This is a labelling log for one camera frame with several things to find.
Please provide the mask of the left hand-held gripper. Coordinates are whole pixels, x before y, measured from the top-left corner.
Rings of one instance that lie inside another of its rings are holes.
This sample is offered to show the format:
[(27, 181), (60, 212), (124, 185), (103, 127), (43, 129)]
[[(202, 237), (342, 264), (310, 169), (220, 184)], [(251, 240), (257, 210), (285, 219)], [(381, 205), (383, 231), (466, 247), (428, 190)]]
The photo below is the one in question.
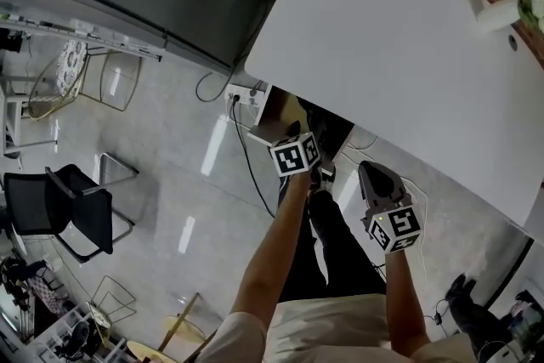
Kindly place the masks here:
[(300, 121), (292, 122), (286, 137), (275, 141), (269, 151), (280, 177), (307, 172), (320, 161), (316, 138), (302, 130)]

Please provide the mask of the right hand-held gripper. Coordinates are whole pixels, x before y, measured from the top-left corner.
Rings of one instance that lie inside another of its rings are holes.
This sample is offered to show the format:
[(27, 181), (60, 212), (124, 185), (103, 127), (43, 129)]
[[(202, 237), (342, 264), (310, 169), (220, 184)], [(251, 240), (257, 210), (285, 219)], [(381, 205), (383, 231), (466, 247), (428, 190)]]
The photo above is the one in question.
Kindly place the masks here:
[(402, 178), (382, 164), (362, 161), (359, 181), (367, 205), (361, 221), (370, 238), (386, 254), (414, 246), (423, 231), (422, 217)]

